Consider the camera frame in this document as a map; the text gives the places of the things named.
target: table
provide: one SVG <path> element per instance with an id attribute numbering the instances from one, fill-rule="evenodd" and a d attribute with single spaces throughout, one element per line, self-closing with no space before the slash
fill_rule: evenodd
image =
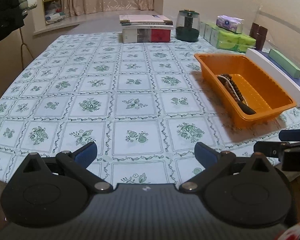
<path id="1" fill-rule="evenodd" d="M 250 156 L 257 140 L 300 127 L 300 109 L 237 129 L 202 80 L 196 43 L 122 44 L 120 33 L 64 35 L 35 59 L 0 99 L 0 180 L 8 182 L 29 152 L 55 156 L 90 141 L 88 170 L 111 183 L 175 183 L 204 169 L 197 141 Z M 277 161 L 270 159 L 273 165 Z"/>

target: glass jar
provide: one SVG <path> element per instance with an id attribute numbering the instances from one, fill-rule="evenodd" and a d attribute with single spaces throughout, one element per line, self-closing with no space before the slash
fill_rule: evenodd
<path id="1" fill-rule="evenodd" d="M 176 38 L 181 41 L 198 41 L 200 31 L 200 15 L 193 10 L 180 10 L 176 25 Z"/>

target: book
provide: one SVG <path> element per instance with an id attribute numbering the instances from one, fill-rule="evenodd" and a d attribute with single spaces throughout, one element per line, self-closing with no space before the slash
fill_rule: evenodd
<path id="1" fill-rule="evenodd" d="M 122 29 L 164 29 L 173 30 L 173 25 L 122 25 Z"/>
<path id="2" fill-rule="evenodd" d="M 170 32 L 164 29 L 123 29 L 123 43 L 169 42 Z"/>
<path id="3" fill-rule="evenodd" d="M 173 25 L 172 20 L 163 15 L 120 15 L 122 25 Z"/>

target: screw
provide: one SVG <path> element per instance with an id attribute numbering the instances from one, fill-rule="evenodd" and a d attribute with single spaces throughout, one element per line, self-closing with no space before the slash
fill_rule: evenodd
<path id="1" fill-rule="evenodd" d="M 110 184 L 107 183 L 107 182 L 98 182 L 94 185 L 94 187 L 97 189 L 97 190 L 107 190 L 110 188 Z"/>
<path id="2" fill-rule="evenodd" d="M 185 182 L 182 184 L 183 189 L 191 191 L 198 187 L 198 185 L 194 182 Z"/>

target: light blue tablecloth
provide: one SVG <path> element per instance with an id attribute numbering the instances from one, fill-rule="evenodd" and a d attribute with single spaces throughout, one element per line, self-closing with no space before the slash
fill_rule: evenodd
<path id="1" fill-rule="evenodd" d="M 88 169 L 111 184 L 180 183 L 204 168 L 202 141 L 249 156 L 256 140 L 300 127 L 300 109 L 248 130 L 236 129 L 202 81 L 194 53 L 228 53 L 196 43 L 122 44 L 119 33 L 60 36 L 0 99 L 0 180 L 29 152 L 55 156 L 89 141 Z"/>

